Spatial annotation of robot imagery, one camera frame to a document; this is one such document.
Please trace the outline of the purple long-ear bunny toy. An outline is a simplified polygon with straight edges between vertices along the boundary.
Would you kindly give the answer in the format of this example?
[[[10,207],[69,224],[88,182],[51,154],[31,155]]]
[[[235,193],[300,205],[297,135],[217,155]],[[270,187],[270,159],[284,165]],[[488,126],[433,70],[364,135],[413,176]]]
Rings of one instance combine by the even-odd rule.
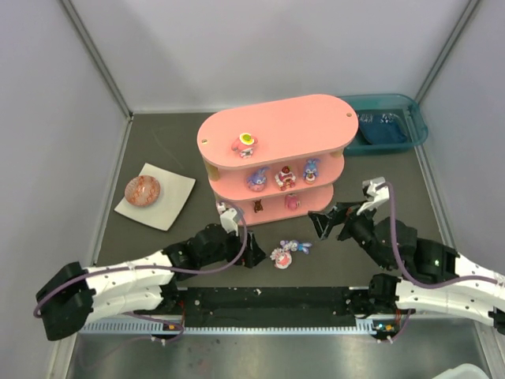
[[[312,185],[319,176],[318,164],[320,163],[320,159],[313,158],[308,159],[304,165],[303,169],[303,180],[305,183]]]

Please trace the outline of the red strawberry cake toy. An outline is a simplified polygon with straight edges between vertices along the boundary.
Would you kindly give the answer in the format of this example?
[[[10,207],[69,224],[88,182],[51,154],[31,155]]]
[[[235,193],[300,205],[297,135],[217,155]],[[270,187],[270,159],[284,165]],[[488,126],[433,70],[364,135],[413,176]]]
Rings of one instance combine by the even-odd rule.
[[[290,166],[284,166],[275,174],[275,182],[281,191],[285,191],[296,186],[296,175]]]

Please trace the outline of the purple bunny head toy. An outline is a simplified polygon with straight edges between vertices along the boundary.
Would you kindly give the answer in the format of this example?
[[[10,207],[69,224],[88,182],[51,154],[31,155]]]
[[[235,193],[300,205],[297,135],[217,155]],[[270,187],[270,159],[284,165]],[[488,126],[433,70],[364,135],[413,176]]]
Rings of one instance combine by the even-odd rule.
[[[261,167],[250,174],[246,179],[246,184],[249,190],[253,192],[262,192],[267,185],[266,173],[269,167]]]

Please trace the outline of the pink doll green bow toy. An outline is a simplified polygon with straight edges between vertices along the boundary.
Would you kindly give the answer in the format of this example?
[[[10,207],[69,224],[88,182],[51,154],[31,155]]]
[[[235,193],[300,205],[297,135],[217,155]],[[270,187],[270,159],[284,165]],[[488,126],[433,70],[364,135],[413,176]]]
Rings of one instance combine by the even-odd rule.
[[[246,159],[253,155],[258,142],[258,138],[251,133],[240,133],[232,143],[231,151],[237,153],[242,159]]]

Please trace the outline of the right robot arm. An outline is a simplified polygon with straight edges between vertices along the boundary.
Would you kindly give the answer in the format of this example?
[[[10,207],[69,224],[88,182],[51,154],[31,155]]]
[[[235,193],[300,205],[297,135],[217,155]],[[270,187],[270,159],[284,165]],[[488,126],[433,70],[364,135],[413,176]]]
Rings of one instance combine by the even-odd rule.
[[[327,213],[309,212],[316,234],[354,240],[380,267],[367,289],[350,290],[346,308],[357,316],[409,311],[445,313],[504,332],[504,276],[441,242],[419,237],[394,215],[375,222],[373,210],[339,202]]]

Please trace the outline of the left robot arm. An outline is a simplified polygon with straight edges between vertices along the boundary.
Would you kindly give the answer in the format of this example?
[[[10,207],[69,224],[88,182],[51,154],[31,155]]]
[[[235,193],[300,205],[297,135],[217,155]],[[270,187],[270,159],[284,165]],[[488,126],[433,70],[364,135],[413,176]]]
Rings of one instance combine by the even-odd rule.
[[[209,224],[194,237],[134,261],[84,268],[62,267],[36,294],[34,314],[49,341],[63,340],[85,325],[126,313],[179,310],[178,282],[214,263],[254,268],[266,257],[251,231],[240,235]]]

